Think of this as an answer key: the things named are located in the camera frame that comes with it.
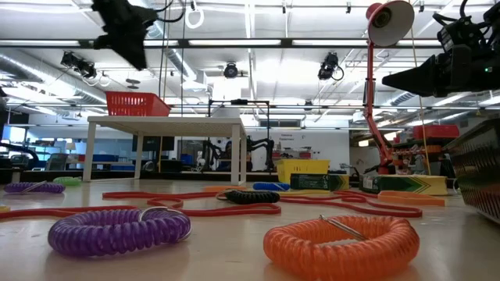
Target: white table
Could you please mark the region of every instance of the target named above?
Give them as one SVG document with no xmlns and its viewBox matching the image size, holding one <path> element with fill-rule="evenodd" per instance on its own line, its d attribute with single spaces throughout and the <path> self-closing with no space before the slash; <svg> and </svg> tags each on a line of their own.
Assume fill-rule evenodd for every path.
<svg viewBox="0 0 500 281">
<path fill-rule="evenodd" d="M 246 182 L 247 142 L 245 128 L 240 118 L 91 116 L 88 117 L 88 122 L 83 181 L 91 180 L 95 128 L 97 125 L 101 125 L 137 135 L 137 155 L 142 155 L 144 136 L 231 137 L 231 185 L 241 185 Z M 137 158 L 135 163 L 134 177 L 136 179 L 141 177 L 140 158 Z"/>
</svg>

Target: orange coiled cord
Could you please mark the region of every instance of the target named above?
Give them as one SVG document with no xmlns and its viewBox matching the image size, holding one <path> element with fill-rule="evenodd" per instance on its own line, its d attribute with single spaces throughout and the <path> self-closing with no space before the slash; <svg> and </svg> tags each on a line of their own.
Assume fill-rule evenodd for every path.
<svg viewBox="0 0 500 281">
<path fill-rule="evenodd" d="M 332 217 L 368 240 L 344 245 L 323 243 L 352 239 L 321 219 L 273 228 L 264 236 L 271 261 L 307 280 L 374 280 L 404 269 L 416 256 L 420 239 L 406 219 L 389 216 Z"/>
</svg>

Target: black coiled cord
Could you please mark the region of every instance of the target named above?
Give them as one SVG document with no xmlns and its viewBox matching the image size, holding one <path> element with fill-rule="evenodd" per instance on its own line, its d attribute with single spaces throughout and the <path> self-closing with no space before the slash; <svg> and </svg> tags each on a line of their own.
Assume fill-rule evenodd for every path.
<svg viewBox="0 0 500 281">
<path fill-rule="evenodd" d="M 241 191 L 228 190 L 223 192 L 228 201 L 240 205 L 255 203 L 276 203 L 280 200 L 280 195 L 271 191 Z"/>
</svg>

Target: lamp shade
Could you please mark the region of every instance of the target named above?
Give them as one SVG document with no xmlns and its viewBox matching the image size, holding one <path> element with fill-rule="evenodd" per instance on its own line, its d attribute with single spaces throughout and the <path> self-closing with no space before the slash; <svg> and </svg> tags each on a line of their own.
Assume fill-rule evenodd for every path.
<svg viewBox="0 0 500 281">
<path fill-rule="evenodd" d="M 415 11 L 406 1 L 375 3 L 366 10 L 366 18 L 370 41 L 387 47 L 398 43 L 412 28 Z"/>
<path fill-rule="evenodd" d="M 77 146 L 75 145 L 75 143 L 66 143 L 66 150 L 72 151 L 72 150 L 76 150 L 76 149 L 77 149 Z"/>
</svg>

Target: red desk lamp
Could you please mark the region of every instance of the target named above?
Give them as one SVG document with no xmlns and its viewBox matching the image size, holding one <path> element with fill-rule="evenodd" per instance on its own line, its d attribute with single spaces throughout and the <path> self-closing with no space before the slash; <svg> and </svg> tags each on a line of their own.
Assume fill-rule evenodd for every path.
<svg viewBox="0 0 500 281">
<path fill-rule="evenodd" d="M 373 121 L 373 92 L 375 88 L 373 79 L 373 48 L 375 45 L 388 47 L 398 43 L 412 28 L 415 13 L 413 6 L 405 1 L 392 1 L 385 4 L 372 4 L 366 11 L 368 22 L 368 77 L 365 86 L 365 118 L 373 139 L 380 152 L 378 173 L 387 175 L 388 165 L 392 163 L 389 151 L 391 144 L 377 129 Z"/>
</svg>

